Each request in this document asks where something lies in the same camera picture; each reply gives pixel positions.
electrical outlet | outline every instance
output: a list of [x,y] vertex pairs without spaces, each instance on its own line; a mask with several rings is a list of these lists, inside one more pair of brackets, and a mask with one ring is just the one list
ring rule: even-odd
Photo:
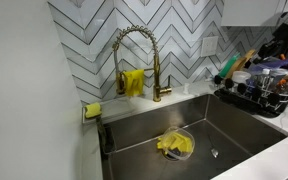
[[203,38],[201,57],[216,54],[218,36]]

sink drain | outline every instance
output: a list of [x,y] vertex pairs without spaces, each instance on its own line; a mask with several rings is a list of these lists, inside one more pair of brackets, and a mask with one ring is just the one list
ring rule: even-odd
[[177,158],[175,158],[175,157],[173,157],[173,156],[171,156],[169,154],[165,154],[164,150],[162,151],[162,154],[167,160],[170,160],[170,161],[178,161],[179,160],[179,159],[177,159]]

sink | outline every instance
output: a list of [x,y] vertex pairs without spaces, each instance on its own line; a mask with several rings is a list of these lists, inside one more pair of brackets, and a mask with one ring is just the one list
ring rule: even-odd
[[[173,161],[157,150],[157,138],[170,126],[182,127],[194,137],[189,159]],[[102,153],[105,180],[211,179],[288,136],[214,95],[127,117],[105,128],[115,147]],[[219,152],[216,158],[213,147]]]

stainless steel sink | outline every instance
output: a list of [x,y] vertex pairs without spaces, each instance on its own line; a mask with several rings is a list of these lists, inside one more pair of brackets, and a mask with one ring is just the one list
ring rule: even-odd
[[[171,161],[156,149],[157,137],[170,126],[195,138],[185,161]],[[204,95],[105,125],[116,151],[102,154],[104,179],[211,179],[288,136],[253,116]],[[213,146],[219,155],[215,158]]]

wall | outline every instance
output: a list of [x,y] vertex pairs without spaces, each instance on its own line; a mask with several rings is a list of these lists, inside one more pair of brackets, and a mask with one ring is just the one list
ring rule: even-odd
[[[221,27],[223,0],[85,0],[77,8],[69,0],[50,0],[50,9],[82,102],[116,97],[112,44],[118,33],[140,25],[152,30],[159,47],[160,81],[172,86],[218,73],[237,51],[244,54],[271,39],[268,27]],[[202,39],[219,36],[217,54],[200,57]],[[139,33],[122,41],[121,69],[152,66],[151,44]],[[151,93],[153,72],[145,74]]]
[[76,180],[81,103],[45,0],[0,0],[0,180]]

